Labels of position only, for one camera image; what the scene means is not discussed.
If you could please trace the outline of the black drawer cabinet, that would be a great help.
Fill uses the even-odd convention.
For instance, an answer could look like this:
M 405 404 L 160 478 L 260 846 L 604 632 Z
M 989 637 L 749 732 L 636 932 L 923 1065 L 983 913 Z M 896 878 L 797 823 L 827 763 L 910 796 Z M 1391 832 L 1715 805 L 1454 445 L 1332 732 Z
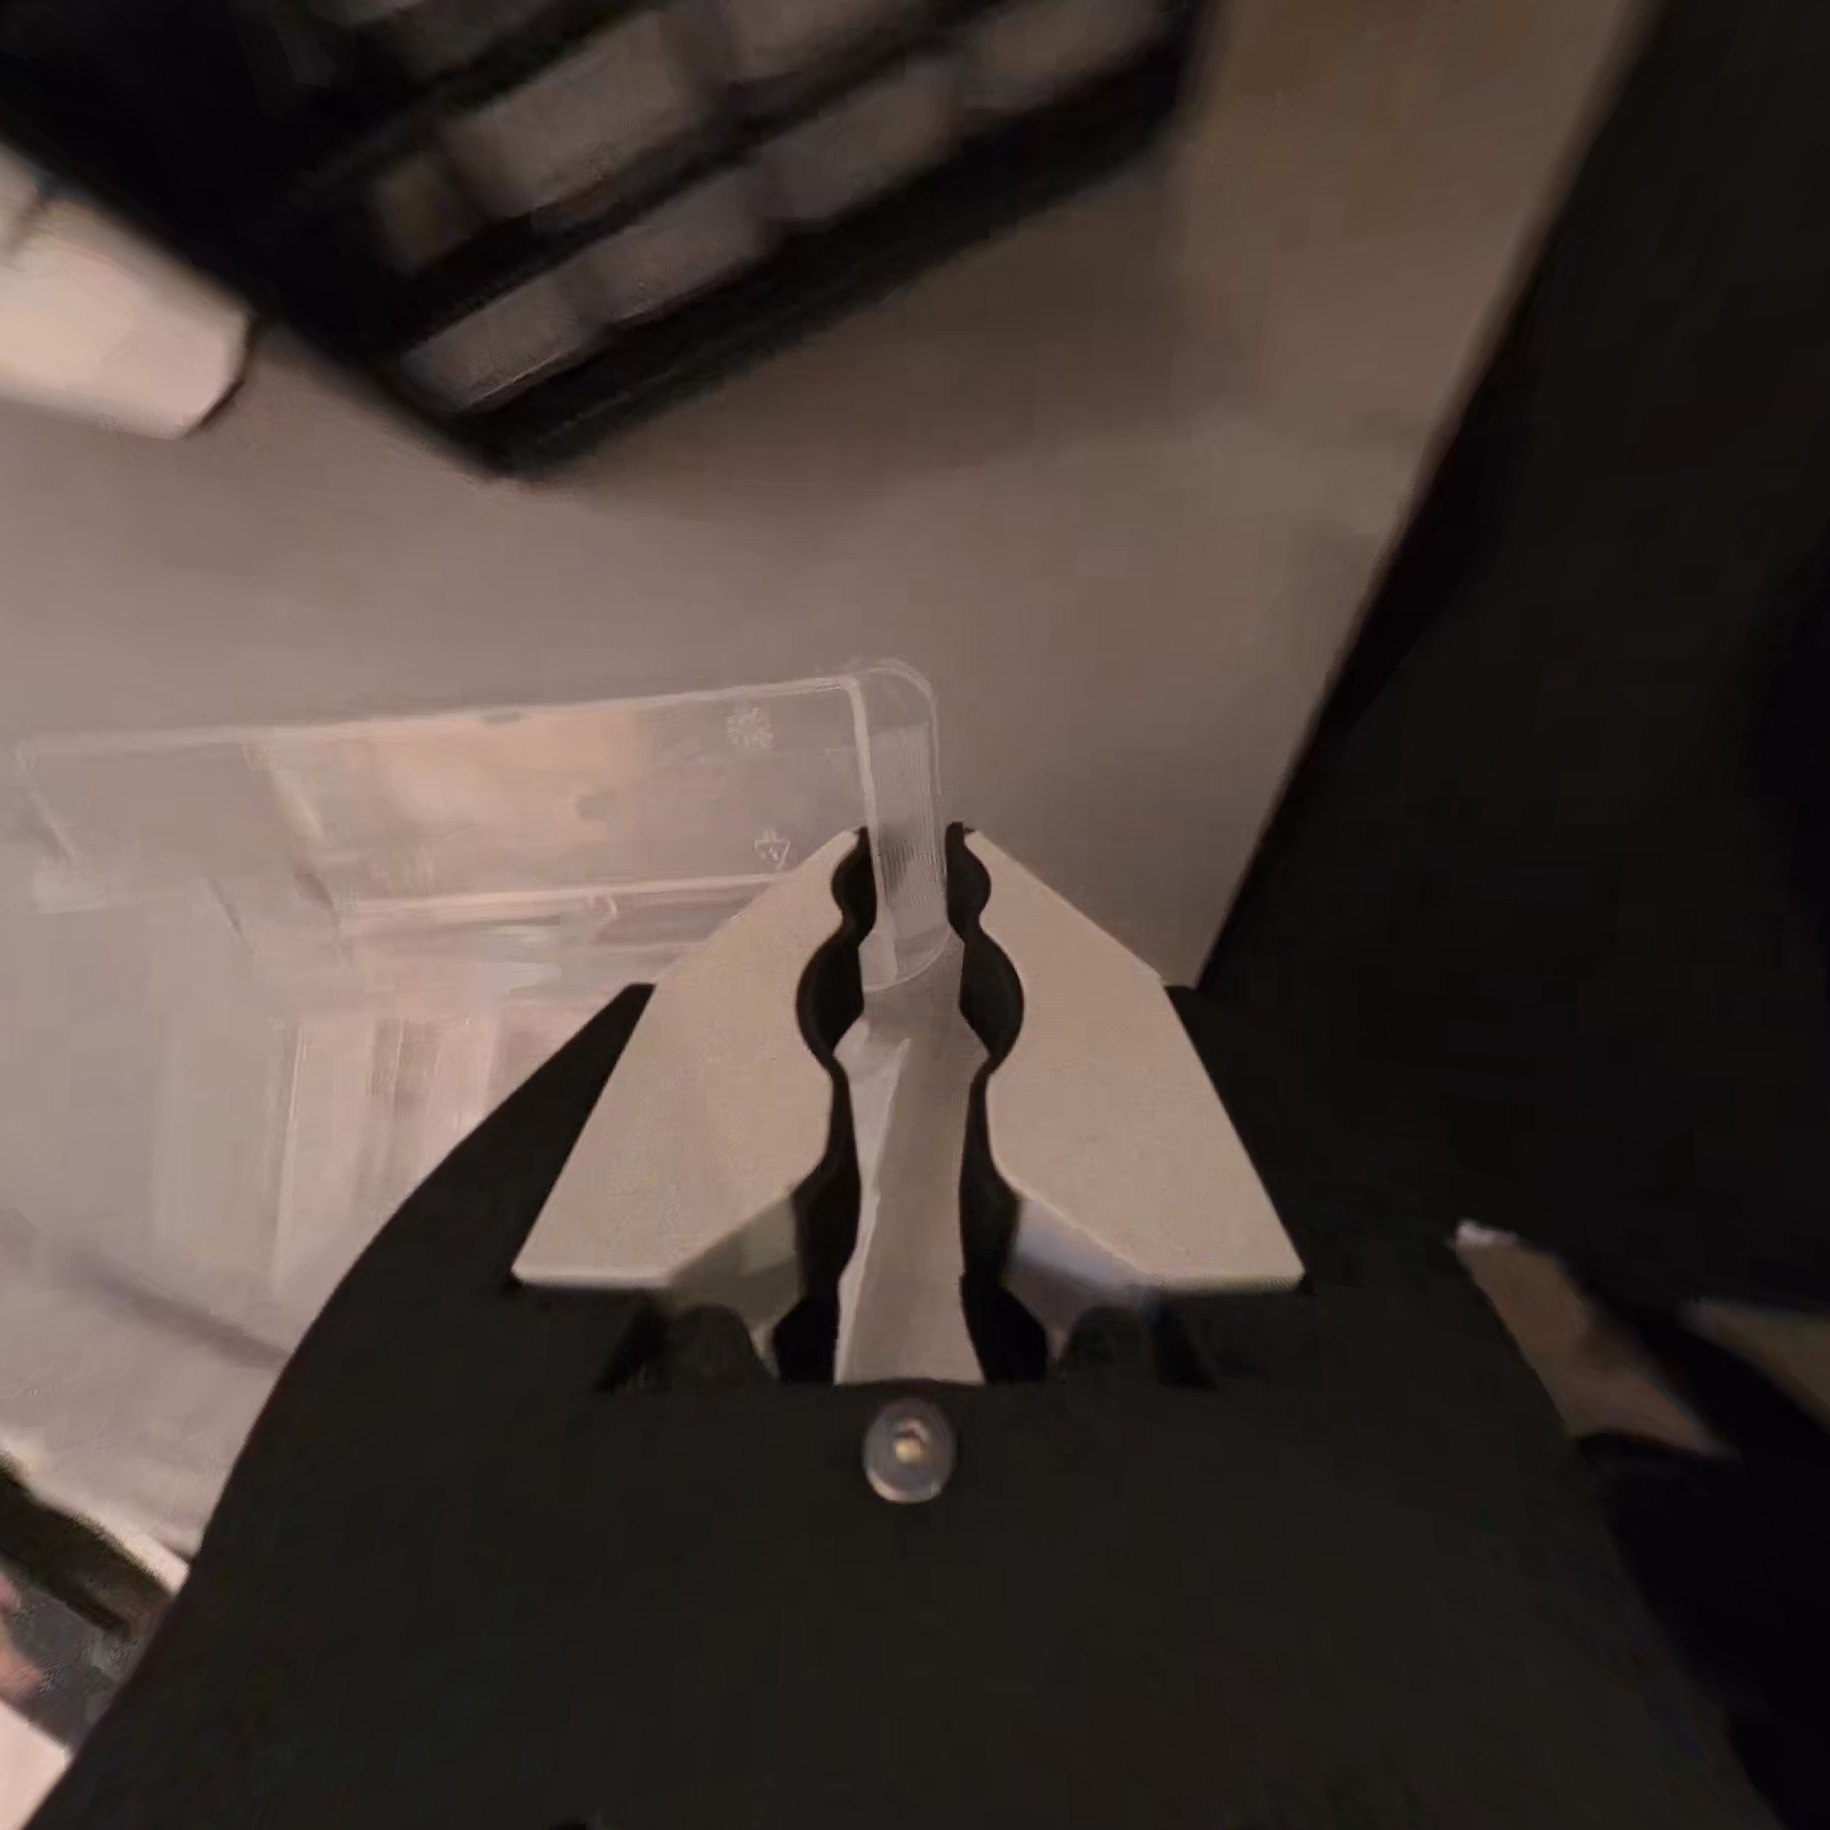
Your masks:
M 420 80 L 382 47 L 398 4 L 5 3 L 5 143 L 120 210 L 261 317 L 492 473 L 567 460 L 774 357 L 1150 148 L 1198 80 L 1218 4 L 1169 64 L 1019 132 L 879 229 L 679 311 L 484 417 L 436 414 L 394 357 L 405 293 L 363 181 L 404 147 Z

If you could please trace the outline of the large clear storage box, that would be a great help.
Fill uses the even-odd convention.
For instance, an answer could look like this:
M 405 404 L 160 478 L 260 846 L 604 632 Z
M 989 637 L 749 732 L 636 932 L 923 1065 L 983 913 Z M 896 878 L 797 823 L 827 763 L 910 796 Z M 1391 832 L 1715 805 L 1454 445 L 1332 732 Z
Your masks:
M 424 846 L 94 870 L 5 839 L 5 1456 L 195 1550 L 284 1361 L 405 1196 L 674 906 Z

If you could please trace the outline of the clear plastic drawer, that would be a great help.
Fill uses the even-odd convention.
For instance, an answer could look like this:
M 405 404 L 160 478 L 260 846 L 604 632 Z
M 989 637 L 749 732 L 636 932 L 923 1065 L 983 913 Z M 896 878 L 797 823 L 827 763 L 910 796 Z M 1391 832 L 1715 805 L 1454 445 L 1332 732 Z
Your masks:
M 333 847 L 424 846 L 437 881 L 531 872 L 672 906 L 677 953 L 844 832 L 866 831 L 862 987 L 945 948 L 939 735 L 899 662 L 614 702 L 344 723 L 24 741 L 5 839 L 94 870 L 260 872 Z

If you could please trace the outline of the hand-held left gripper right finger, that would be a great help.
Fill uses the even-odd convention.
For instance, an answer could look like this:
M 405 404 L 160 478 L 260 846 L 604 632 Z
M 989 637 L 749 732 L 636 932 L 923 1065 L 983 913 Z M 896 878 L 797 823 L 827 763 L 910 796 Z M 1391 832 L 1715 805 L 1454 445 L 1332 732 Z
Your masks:
M 1045 1382 L 1116 1323 L 1180 1377 L 1187 1305 L 1305 1266 L 1169 985 L 1013 854 L 948 831 L 967 1087 L 959 1305 L 985 1382 Z

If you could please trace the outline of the person's black clothing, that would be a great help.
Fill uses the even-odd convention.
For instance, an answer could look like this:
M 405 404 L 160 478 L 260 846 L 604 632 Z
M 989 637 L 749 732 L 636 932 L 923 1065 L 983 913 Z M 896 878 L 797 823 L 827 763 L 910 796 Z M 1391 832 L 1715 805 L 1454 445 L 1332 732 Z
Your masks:
M 1198 980 L 1317 1268 L 1514 1236 L 1726 1457 L 1593 1452 L 1825 1825 L 1828 7 L 1654 4 Z

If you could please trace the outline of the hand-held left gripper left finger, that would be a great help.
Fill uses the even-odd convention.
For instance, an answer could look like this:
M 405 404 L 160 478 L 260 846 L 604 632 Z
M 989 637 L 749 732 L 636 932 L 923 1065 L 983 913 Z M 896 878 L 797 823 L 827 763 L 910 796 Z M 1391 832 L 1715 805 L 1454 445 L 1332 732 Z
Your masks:
M 531 1291 L 730 1311 L 835 1382 L 862 1177 L 838 1047 L 862 1017 L 871 842 L 835 836 L 664 969 L 519 1249 Z

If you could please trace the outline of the set of small clear drawers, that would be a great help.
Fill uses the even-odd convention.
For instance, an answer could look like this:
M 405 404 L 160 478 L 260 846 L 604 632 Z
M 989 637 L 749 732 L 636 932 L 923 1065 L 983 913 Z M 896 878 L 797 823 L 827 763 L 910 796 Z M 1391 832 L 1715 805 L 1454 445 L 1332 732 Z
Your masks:
M 1169 64 L 1198 4 L 398 4 L 420 80 L 363 181 L 404 389 L 506 408 L 629 333 L 879 229 L 955 168 Z

